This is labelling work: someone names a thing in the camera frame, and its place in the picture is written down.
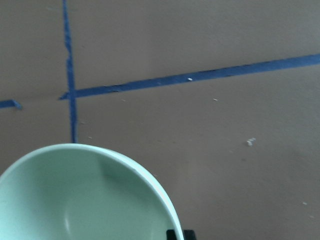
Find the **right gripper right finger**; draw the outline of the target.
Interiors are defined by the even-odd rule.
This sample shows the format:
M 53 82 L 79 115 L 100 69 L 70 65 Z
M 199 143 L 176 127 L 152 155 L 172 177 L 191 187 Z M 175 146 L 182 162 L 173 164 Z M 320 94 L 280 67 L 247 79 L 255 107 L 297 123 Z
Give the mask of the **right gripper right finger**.
M 184 229 L 183 235 L 185 240 L 196 240 L 196 233 L 192 229 Z

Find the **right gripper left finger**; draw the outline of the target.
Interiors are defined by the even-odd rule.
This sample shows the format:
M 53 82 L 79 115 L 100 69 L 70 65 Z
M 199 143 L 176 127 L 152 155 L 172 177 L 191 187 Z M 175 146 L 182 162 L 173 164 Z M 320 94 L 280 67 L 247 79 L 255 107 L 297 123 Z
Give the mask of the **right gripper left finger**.
M 168 229 L 166 231 L 166 239 L 167 240 L 177 240 L 176 233 L 174 229 Z

